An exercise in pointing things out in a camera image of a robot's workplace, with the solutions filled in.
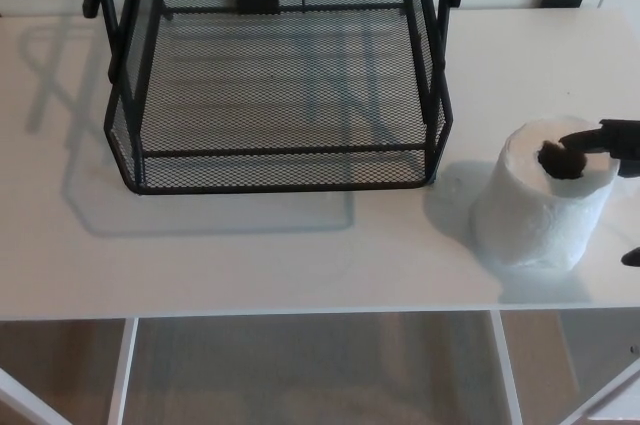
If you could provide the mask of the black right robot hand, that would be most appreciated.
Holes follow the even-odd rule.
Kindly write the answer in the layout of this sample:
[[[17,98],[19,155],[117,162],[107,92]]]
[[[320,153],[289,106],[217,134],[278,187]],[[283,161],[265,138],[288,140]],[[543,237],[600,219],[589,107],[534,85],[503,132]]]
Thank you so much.
[[[606,153],[619,161],[619,177],[639,177],[638,120],[602,119],[597,129],[565,135],[559,142],[566,149],[584,154]]]

